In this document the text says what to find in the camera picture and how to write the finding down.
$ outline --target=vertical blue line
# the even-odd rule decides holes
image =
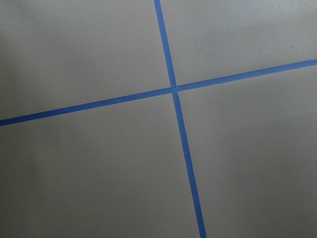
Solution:
[[[166,33],[166,29],[165,29],[165,23],[164,23],[164,18],[163,18],[163,13],[162,13],[160,1],[154,0],[154,5],[155,5],[156,13],[157,13],[157,18],[158,18],[158,24],[159,24],[158,27],[159,27],[160,36],[161,36],[162,45],[163,45],[163,50],[164,50],[164,55],[165,55],[169,83],[170,83],[170,86],[172,89],[172,95],[173,95],[174,107],[175,107],[176,118],[177,118],[177,123],[178,123],[178,129],[179,129],[180,138],[181,138],[181,142],[182,142],[183,153],[184,153],[190,189],[192,192],[192,197],[193,197],[193,202],[194,202],[194,207],[195,207],[195,213],[196,213],[196,219],[197,219],[197,223],[198,223],[199,234],[200,234],[201,238],[206,238],[207,236],[206,236],[206,230],[205,230],[205,225],[204,225],[204,219],[203,219],[202,209],[200,206],[197,185],[196,185],[196,180],[195,180],[195,175],[194,175],[194,169],[193,169],[192,159],[191,159],[191,155],[190,155],[190,151],[189,151],[189,145],[188,145],[188,140],[187,140],[187,134],[186,134],[185,124],[184,124],[183,113],[182,113],[182,109],[181,109],[181,105],[180,105],[180,101],[179,101],[179,96],[178,96],[178,92],[177,92],[175,73],[174,73],[174,68],[173,68],[173,63],[172,63],[172,57],[171,57],[170,50],[169,50],[167,33]]]

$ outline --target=blue tape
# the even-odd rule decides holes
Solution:
[[[153,90],[153,91],[144,92],[144,93],[137,93],[137,94],[132,94],[132,95],[118,97],[118,98],[106,99],[106,100],[92,102],[92,103],[85,103],[85,104],[80,104],[80,105],[76,105],[72,107],[60,108],[60,109],[50,110],[50,111],[41,112],[41,113],[34,113],[34,114],[29,114],[29,115],[25,115],[21,117],[0,120],[0,126],[15,124],[15,123],[23,122],[23,121],[35,120],[40,118],[47,118],[47,117],[57,116],[57,115],[66,114],[66,113],[73,113],[73,112],[78,112],[78,111],[92,109],[92,108],[104,107],[108,105],[134,101],[134,100],[138,100],[142,98],[150,98],[150,97],[155,97],[155,96],[164,95],[168,93],[171,93],[171,88],[162,88],[162,89]]]
[[[207,86],[212,86],[215,84],[227,83],[231,81],[252,78],[252,77],[262,76],[262,75],[271,74],[271,73],[278,73],[278,72],[283,72],[283,71],[288,71],[288,70],[293,70],[293,69],[303,68],[308,66],[314,66],[314,65],[317,65],[317,59],[307,60],[307,61],[302,61],[297,63],[290,63],[290,64],[281,65],[281,66],[265,68],[265,69],[255,70],[255,71],[246,72],[246,73],[239,73],[239,74],[234,74],[234,75],[220,77],[220,78],[208,79],[208,80],[199,81],[195,83],[183,84],[183,85],[177,86],[177,91],[180,92],[180,91],[185,91],[185,90],[190,90],[195,88],[207,87]]]
[[[185,158],[185,163],[186,163],[186,169],[187,169],[187,174],[188,174],[188,179],[189,179],[189,185],[190,185],[190,189],[191,189],[191,193],[192,193],[192,197],[193,197],[196,219],[197,219],[197,223],[198,223],[198,229],[199,229],[200,237],[206,238],[207,236],[206,236],[206,231],[205,231],[204,219],[203,219],[202,209],[200,206],[197,185],[196,185],[196,180],[195,180],[195,175],[194,175],[194,169],[193,169],[192,159],[191,159],[191,155],[190,155],[188,140],[187,140],[187,134],[186,134],[186,128],[185,128],[185,124],[184,124],[183,113],[182,113],[182,109],[181,109],[181,105],[180,105],[180,101],[179,101],[179,96],[178,96],[178,92],[177,92],[175,73],[174,73],[172,58],[171,58],[171,54],[170,54],[170,50],[169,50],[167,33],[166,33],[166,29],[165,29],[165,23],[164,23],[164,18],[163,18],[163,13],[162,13],[160,1],[154,0],[154,5],[155,5],[156,13],[157,13],[157,18],[158,18],[158,24],[159,24],[158,27],[159,27],[160,36],[161,36],[162,45],[163,45],[163,50],[164,50],[164,55],[165,55],[168,78],[169,78],[169,82],[170,82],[170,86],[171,86],[171,90],[172,90],[172,95],[173,95],[173,101],[174,101],[174,107],[175,107],[176,118],[177,118],[177,123],[178,123],[178,129],[179,129],[180,138],[181,138],[181,142],[182,142],[183,153],[184,153],[184,158]]]

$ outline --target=gray surface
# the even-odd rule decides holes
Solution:
[[[169,86],[151,0],[0,8],[0,119]]]
[[[0,236],[199,237],[170,95],[0,127]]]
[[[317,237],[316,74],[180,93],[208,237]]]
[[[178,84],[317,58],[312,0],[162,0]]]

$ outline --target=floor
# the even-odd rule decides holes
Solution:
[[[317,3],[0,2],[1,237],[317,235]]]

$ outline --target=blue tape strip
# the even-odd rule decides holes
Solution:
[[[76,105],[72,107],[60,108],[60,109],[41,112],[41,113],[34,113],[34,114],[29,114],[29,115],[25,115],[21,117],[0,120],[0,126],[19,123],[23,121],[35,120],[40,118],[47,118],[47,117],[57,116],[57,115],[66,114],[66,113],[73,113],[73,112],[78,112],[78,111],[92,109],[92,108],[104,107],[108,105],[134,101],[134,100],[138,100],[142,98],[150,98],[150,97],[155,97],[155,96],[164,95],[168,93],[171,93],[171,88],[162,88],[162,89],[153,90],[153,91],[144,92],[144,93],[137,93],[137,94],[132,94],[132,95],[118,97],[118,98],[106,99],[106,100],[92,102],[92,103],[85,103],[85,104],[80,104],[80,105]]]
[[[163,45],[169,82],[170,82],[172,95],[173,95],[174,107],[175,107],[178,129],[179,129],[180,138],[181,138],[182,147],[183,147],[183,153],[184,153],[184,158],[185,158],[185,163],[187,168],[190,189],[192,192],[192,197],[194,202],[198,229],[199,229],[200,237],[206,238],[207,236],[205,231],[204,219],[203,219],[202,209],[200,206],[200,201],[199,201],[199,196],[197,191],[197,185],[196,185],[194,169],[193,169],[192,159],[191,159],[187,135],[186,135],[183,113],[182,113],[179,96],[177,92],[177,87],[176,87],[174,68],[173,68],[172,58],[171,58],[171,54],[169,50],[169,44],[168,44],[167,33],[165,29],[165,24],[164,24],[162,8],[161,8],[159,0],[154,0],[154,4],[155,4],[155,9],[156,9],[157,18],[158,18],[158,24],[159,24],[158,27],[159,27],[160,36],[161,36],[162,45]]]
[[[177,86],[177,91],[180,92],[180,91],[185,91],[185,90],[190,90],[195,88],[207,87],[207,86],[212,86],[215,84],[227,83],[231,81],[252,78],[252,77],[262,76],[262,75],[271,74],[271,73],[278,73],[278,72],[283,72],[283,71],[288,71],[288,70],[293,70],[293,69],[303,68],[308,66],[314,66],[314,65],[317,65],[317,59],[302,61],[297,63],[290,63],[290,64],[281,65],[281,66],[265,68],[265,69],[255,70],[255,71],[246,72],[246,73],[239,73],[239,74],[234,74],[234,75],[220,77],[220,78],[208,79],[208,80],[199,81],[195,83],[183,84],[183,85]]]

